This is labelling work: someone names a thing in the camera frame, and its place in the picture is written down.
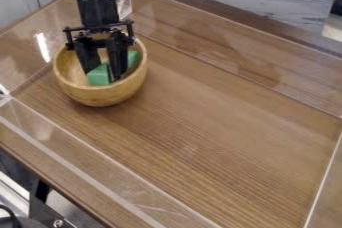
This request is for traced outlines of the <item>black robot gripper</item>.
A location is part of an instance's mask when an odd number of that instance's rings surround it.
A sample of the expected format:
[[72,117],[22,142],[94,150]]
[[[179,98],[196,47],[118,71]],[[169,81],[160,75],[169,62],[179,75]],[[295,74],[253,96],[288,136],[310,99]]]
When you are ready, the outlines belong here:
[[116,23],[101,26],[66,26],[62,29],[65,34],[65,48],[76,51],[77,59],[85,74],[88,74],[100,64],[101,60],[97,53],[97,47],[92,41],[76,41],[78,37],[92,37],[94,40],[102,40],[105,35],[114,30],[121,31],[125,28],[124,40],[120,36],[112,36],[105,41],[108,53],[109,70],[112,79],[118,80],[128,69],[128,46],[136,43],[133,32],[133,21],[121,20]]

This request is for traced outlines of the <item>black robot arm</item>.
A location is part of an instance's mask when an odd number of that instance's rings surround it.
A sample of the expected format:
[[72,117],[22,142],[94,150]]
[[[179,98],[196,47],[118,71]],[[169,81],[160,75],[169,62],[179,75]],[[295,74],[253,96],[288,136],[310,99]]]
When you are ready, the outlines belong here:
[[128,47],[136,43],[133,21],[120,18],[118,1],[124,0],[76,0],[81,25],[62,29],[65,48],[74,51],[85,74],[101,65],[98,50],[105,50],[109,83],[127,73]]

